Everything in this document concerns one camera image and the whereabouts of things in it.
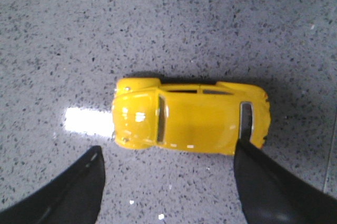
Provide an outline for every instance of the gray surface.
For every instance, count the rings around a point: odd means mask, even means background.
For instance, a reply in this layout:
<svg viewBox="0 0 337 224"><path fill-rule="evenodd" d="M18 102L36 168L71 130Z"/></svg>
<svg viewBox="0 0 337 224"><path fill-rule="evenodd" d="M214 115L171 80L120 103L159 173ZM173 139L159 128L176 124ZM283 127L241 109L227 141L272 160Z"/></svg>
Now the gray surface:
<svg viewBox="0 0 337 224"><path fill-rule="evenodd" d="M265 88L264 151L337 197L336 2L1 0L0 209L100 144L97 223L244 223L232 157L127 151L64 130L67 108L108 111L116 80L143 71Z"/></svg>

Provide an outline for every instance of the yellow toy car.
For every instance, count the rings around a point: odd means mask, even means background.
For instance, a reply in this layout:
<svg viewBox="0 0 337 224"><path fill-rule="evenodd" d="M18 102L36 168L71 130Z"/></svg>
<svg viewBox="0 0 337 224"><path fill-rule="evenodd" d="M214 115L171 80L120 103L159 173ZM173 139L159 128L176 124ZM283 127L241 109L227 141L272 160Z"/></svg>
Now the yellow toy car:
<svg viewBox="0 0 337 224"><path fill-rule="evenodd" d="M113 138L121 147L230 155L243 135L261 148L271 121L268 95L260 87L161 84L157 78L119 80L112 115Z"/></svg>

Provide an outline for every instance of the car window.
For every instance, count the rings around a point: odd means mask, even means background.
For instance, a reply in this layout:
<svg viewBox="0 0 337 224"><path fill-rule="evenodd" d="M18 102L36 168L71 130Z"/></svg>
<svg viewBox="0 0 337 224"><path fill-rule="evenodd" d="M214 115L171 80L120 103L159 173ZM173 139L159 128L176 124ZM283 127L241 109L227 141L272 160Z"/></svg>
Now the car window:
<svg viewBox="0 0 337 224"><path fill-rule="evenodd" d="M197 93L197 90L168 90L168 92L178 92L178 93Z"/></svg>
<svg viewBox="0 0 337 224"><path fill-rule="evenodd" d="M158 117L158 135L157 142L164 142L164 132L165 132L165 101L159 96L159 117Z"/></svg>
<svg viewBox="0 0 337 224"><path fill-rule="evenodd" d="M215 90L203 90L204 94L218 94L218 95L231 95L229 92L225 91L215 91Z"/></svg>

